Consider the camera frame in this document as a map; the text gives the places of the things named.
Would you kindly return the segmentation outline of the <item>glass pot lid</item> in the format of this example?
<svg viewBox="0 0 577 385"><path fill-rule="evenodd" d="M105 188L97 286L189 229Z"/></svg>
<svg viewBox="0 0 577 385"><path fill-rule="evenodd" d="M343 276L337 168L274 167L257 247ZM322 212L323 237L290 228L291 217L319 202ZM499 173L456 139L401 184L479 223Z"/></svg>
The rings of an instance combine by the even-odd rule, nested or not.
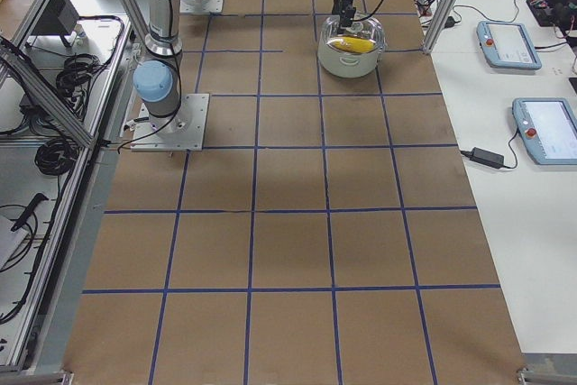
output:
<svg viewBox="0 0 577 385"><path fill-rule="evenodd" d="M354 36L374 41L376 43L376 47L369 53L373 53L375 51L380 52L385 48L386 45L383 27L380 22L374 18L354 22L350 28L341 29L339 26L339 17L336 15L329 16L321 27L320 44L325 45L329 49L335 50L337 52L349 53L333 49L327 45L327 41L330 38L341 35Z"/></svg>

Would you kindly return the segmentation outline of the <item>yellow corn cob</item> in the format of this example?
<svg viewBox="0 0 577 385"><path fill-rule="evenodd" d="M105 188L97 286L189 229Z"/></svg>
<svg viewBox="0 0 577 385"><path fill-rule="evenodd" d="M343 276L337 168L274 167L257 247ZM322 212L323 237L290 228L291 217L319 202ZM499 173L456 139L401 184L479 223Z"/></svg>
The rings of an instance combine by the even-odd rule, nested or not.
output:
<svg viewBox="0 0 577 385"><path fill-rule="evenodd" d="M372 40L347 35L330 38L327 45L333 49L353 54L369 53L376 47L376 43Z"/></svg>

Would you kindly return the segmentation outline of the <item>pale green cooking pot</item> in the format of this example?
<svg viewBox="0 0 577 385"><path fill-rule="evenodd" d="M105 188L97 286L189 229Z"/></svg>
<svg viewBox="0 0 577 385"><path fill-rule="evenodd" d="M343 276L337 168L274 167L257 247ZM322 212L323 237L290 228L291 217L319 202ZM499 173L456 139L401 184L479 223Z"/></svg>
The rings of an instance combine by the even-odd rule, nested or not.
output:
<svg viewBox="0 0 577 385"><path fill-rule="evenodd" d="M337 77L360 78L376 69L384 49L380 52L375 51L361 55L341 53L321 45L319 33L317 57L321 66Z"/></svg>

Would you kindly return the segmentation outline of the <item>far teach pendant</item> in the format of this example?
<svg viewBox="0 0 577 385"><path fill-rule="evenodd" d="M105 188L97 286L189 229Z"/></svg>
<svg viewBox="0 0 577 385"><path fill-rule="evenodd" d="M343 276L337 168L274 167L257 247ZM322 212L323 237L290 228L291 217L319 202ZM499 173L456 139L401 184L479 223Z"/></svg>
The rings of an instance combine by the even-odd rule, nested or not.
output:
<svg viewBox="0 0 577 385"><path fill-rule="evenodd" d="M476 35L490 66L497 69L539 70L542 62L522 23L481 21Z"/></svg>

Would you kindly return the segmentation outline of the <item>teach pendant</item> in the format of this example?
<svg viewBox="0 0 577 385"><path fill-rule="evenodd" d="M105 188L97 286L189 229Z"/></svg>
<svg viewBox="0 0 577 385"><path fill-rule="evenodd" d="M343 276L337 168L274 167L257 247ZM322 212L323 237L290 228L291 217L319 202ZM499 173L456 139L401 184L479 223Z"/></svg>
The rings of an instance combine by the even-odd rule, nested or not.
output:
<svg viewBox="0 0 577 385"><path fill-rule="evenodd" d="M516 98L512 114L536 164L576 164L576 118L565 98Z"/></svg>
<svg viewBox="0 0 577 385"><path fill-rule="evenodd" d="M497 69L539 70L542 62L522 23L481 21L476 35L490 66Z"/></svg>

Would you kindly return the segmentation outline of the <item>black power adapter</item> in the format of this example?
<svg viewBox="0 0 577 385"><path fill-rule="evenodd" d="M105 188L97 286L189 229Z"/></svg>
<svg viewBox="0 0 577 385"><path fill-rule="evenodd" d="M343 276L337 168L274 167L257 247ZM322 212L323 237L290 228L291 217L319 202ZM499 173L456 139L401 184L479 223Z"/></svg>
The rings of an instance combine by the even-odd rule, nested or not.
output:
<svg viewBox="0 0 577 385"><path fill-rule="evenodd" d="M501 169L504 167L504 156L492 151L487 151L478 147L471 150L469 159L473 162L480 163L487 167L494 169Z"/></svg>

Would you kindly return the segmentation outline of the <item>near teach pendant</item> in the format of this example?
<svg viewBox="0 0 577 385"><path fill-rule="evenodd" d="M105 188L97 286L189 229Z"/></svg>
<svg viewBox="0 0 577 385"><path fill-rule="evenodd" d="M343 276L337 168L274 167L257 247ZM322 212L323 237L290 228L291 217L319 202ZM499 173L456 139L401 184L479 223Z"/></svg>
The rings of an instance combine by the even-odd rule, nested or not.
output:
<svg viewBox="0 0 577 385"><path fill-rule="evenodd" d="M512 114L536 164L576 164L576 118L565 98L516 98Z"/></svg>

